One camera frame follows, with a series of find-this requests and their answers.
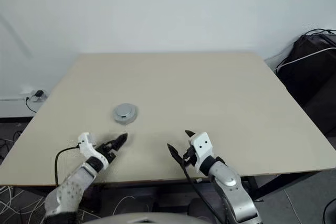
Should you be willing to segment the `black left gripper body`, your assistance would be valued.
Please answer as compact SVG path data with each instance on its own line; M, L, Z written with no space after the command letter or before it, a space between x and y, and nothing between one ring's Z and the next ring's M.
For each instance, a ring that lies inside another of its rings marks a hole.
M113 150L113 141L108 141L96 147L96 151L102 154L108 163L111 163L115 158L116 155L112 152Z

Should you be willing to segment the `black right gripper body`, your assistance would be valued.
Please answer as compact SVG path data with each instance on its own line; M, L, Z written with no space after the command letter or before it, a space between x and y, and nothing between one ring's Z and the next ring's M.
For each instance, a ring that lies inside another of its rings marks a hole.
M190 165L196 164L196 150L194 147L189 147L182 156L181 167L186 168Z

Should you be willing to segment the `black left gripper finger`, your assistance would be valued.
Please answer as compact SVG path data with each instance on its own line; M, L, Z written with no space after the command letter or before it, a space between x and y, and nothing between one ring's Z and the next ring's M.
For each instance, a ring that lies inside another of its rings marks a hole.
M111 153L113 153L115 156L118 155L122 151L122 147L124 144L113 144L111 148Z
M113 147L121 147L128 139L128 133L119 135L112 143Z

